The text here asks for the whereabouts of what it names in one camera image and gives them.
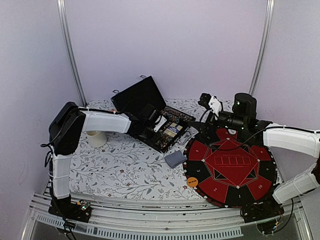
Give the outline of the white dealer button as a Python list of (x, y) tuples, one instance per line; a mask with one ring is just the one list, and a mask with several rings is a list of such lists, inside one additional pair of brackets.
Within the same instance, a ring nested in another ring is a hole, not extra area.
[(233, 130), (233, 129), (228, 129), (227, 130), (228, 131), (228, 133), (230, 134), (230, 135), (236, 135), (237, 134), (237, 131), (236, 130)]

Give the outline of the orange big blind button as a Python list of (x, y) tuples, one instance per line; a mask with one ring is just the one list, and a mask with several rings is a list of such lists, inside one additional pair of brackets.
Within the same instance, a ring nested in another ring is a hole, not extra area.
[(190, 188), (195, 188), (199, 184), (199, 181), (198, 181), (198, 179), (196, 177), (188, 177), (187, 180), (186, 180), (186, 184)]

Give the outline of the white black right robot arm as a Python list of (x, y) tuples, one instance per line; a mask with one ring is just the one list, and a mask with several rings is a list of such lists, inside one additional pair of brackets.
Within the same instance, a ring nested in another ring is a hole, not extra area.
[[(205, 114), (187, 151), (186, 175), (208, 202), (238, 208), (245, 222), (284, 213), (283, 204), (320, 186), (320, 132), (257, 119), (257, 100), (237, 93), (231, 110), (204, 93)], [(307, 157), (307, 166), (281, 180), (277, 150)]]

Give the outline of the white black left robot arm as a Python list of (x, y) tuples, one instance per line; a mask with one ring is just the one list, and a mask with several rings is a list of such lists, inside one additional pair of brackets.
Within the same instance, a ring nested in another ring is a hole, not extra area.
[(90, 203), (85, 200), (72, 203), (69, 188), (71, 159), (83, 132), (120, 133), (152, 140), (161, 120), (161, 113), (150, 104), (134, 116), (128, 112), (84, 108), (67, 102), (49, 126), (49, 142), (41, 144), (42, 148), (49, 148), (46, 165), (49, 166), (51, 206), (48, 212), (64, 221), (88, 223), (90, 220)]

